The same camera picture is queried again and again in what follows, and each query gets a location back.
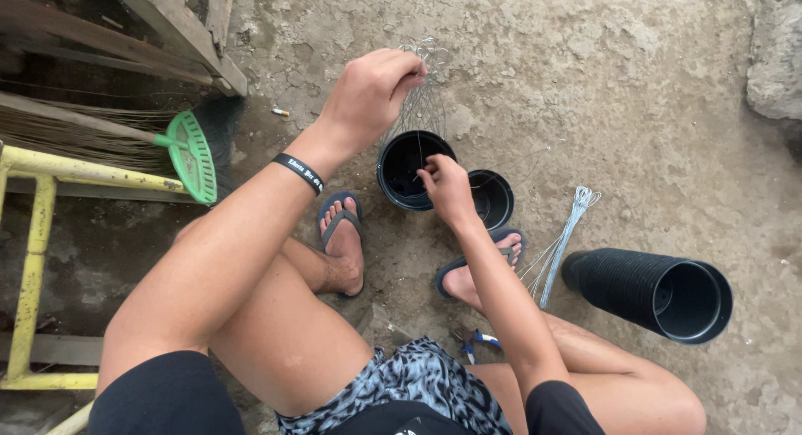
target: plastic flower pot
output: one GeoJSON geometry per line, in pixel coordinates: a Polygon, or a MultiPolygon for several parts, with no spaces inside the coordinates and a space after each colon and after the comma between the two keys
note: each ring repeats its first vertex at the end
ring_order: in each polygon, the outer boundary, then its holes
{"type": "Polygon", "coordinates": [[[505,225],[515,210],[515,195],[507,180],[489,169],[472,170],[467,177],[476,214],[485,228],[490,231],[505,225]]]}
{"type": "Polygon", "coordinates": [[[417,170],[426,165],[426,157],[443,153],[456,155],[445,139],[435,133],[413,130],[401,133],[381,149],[376,161],[378,187],[390,202],[412,211],[427,211],[434,208],[426,194],[424,181],[417,170]]]}
{"type": "Polygon", "coordinates": [[[730,284],[702,261],[596,249],[569,255],[562,277],[594,307],[681,344],[709,343],[732,315],[730,284]]]}

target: pliers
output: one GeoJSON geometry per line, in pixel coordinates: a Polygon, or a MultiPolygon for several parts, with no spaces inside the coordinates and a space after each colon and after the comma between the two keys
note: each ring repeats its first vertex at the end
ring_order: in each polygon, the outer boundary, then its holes
{"type": "Polygon", "coordinates": [[[473,342],[474,341],[483,341],[490,344],[495,344],[499,348],[501,344],[499,344],[499,340],[485,335],[477,328],[473,332],[465,329],[454,329],[452,333],[457,338],[457,340],[462,342],[462,348],[460,350],[467,354],[467,360],[471,362],[471,364],[476,364],[476,357],[473,355],[473,342]]]}

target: broom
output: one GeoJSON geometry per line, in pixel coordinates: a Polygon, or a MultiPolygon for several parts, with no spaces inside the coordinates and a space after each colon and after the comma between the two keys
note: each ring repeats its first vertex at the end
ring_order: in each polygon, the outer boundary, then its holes
{"type": "Polygon", "coordinates": [[[235,189],[228,172],[243,108],[241,97],[224,97],[171,118],[165,111],[95,108],[0,92],[0,137],[9,145],[122,169],[177,173],[195,200],[211,205],[235,189]],[[166,133],[155,134],[160,131],[155,124],[167,120],[166,133]]]}

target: black flip-flop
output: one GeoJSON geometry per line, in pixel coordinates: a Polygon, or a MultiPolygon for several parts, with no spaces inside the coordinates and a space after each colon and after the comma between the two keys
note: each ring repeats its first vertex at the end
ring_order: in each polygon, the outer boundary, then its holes
{"type": "MultiPolygon", "coordinates": [[[[499,228],[498,230],[495,230],[490,233],[490,238],[493,240],[494,243],[497,243],[512,233],[520,235],[520,241],[519,241],[520,253],[518,254],[518,261],[520,261],[520,259],[524,257],[524,249],[526,249],[526,238],[524,237],[524,234],[520,230],[516,228],[499,228]]],[[[501,252],[502,255],[507,256],[507,264],[512,266],[513,260],[515,259],[515,253],[513,252],[513,248],[511,246],[500,247],[499,252],[501,252]]],[[[446,276],[447,273],[455,270],[457,267],[462,267],[466,265],[467,261],[465,260],[465,257],[462,257],[441,267],[439,271],[437,271],[437,276],[435,277],[435,287],[437,288],[437,291],[440,291],[440,294],[442,294],[443,297],[454,298],[454,296],[448,294],[445,288],[443,288],[443,278],[446,276]]]]}
{"type": "MultiPolygon", "coordinates": [[[[331,235],[335,233],[335,229],[337,225],[343,220],[348,219],[348,221],[354,224],[356,227],[356,232],[359,234],[360,241],[362,240],[362,206],[359,204],[359,200],[356,199],[356,195],[352,194],[349,191],[340,191],[334,194],[329,195],[326,198],[326,201],[320,206],[320,211],[317,212],[317,225],[320,225],[320,220],[326,217],[326,213],[329,211],[329,208],[334,206],[336,201],[340,201],[343,203],[343,210],[339,213],[335,214],[335,216],[331,219],[331,223],[326,226],[326,231],[323,232],[321,235],[321,239],[323,240],[323,253],[326,253],[326,245],[329,243],[329,239],[331,239],[331,235]],[[346,210],[346,198],[351,197],[356,202],[356,215],[351,213],[350,211],[346,210]]],[[[353,296],[349,296],[344,292],[338,292],[337,296],[339,298],[351,299],[356,298],[362,291],[365,291],[365,274],[362,275],[362,289],[359,290],[358,293],[354,294],[353,296]]]]}

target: dirt floor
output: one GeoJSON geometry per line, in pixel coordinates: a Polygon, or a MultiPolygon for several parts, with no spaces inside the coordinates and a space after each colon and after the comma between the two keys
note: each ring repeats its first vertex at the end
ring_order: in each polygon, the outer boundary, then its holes
{"type": "MultiPolygon", "coordinates": [[[[802,432],[802,154],[800,126],[745,103],[751,0],[235,0],[229,54],[249,78],[234,173],[255,174],[315,120],[344,64],[376,48],[435,37],[451,57],[439,78],[447,140],[467,169],[515,188],[510,225],[534,259],[562,230],[574,189],[602,193],[567,252],[619,247],[704,260],[730,279],[727,331],[685,347],[591,307],[558,278],[548,311],[667,368],[699,396],[707,433],[802,432]],[[278,106],[289,117],[270,113],[278,106]],[[533,174],[534,157],[550,146],[533,174]]],[[[391,204],[376,185],[378,149],[330,181],[356,190],[369,289],[323,299],[347,318],[371,302],[441,342],[456,324],[489,330],[431,281],[459,247],[433,212],[391,204]]],[[[75,335],[102,334],[138,279],[197,215],[196,205],[61,199],[40,316],[75,335]]],[[[27,197],[6,204],[0,311],[13,320],[27,197]]],[[[318,243],[310,208],[297,235],[318,243]]],[[[480,362],[498,358],[479,348],[480,362]]],[[[226,383],[251,433],[270,410],[226,383]]]]}

